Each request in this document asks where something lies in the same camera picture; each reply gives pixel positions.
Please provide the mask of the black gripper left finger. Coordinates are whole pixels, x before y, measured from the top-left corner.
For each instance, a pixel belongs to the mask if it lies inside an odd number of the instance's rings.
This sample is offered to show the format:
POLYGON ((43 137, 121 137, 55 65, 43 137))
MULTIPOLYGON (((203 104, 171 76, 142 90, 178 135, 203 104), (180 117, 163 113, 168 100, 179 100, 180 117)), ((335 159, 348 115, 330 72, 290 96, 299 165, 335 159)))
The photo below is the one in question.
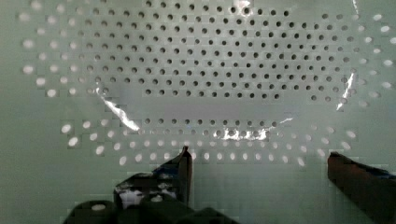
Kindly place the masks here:
POLYGON ((113 190, 113 200, 120 209, 139 205, 149 196, 169 195, 188 204, 191 193, 192 156, 184 146, 172 160, 149 173, 138 173, 121 181, 113 190))

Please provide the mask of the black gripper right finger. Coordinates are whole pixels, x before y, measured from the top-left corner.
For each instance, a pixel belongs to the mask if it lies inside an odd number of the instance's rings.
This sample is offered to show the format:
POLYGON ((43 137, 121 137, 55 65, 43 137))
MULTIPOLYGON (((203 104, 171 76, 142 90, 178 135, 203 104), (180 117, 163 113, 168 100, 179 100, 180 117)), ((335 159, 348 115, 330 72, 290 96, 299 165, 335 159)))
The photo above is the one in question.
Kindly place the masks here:
POLYGON ((395 175, 332 152, 328 178, 375 224, 395 224, 395 175))

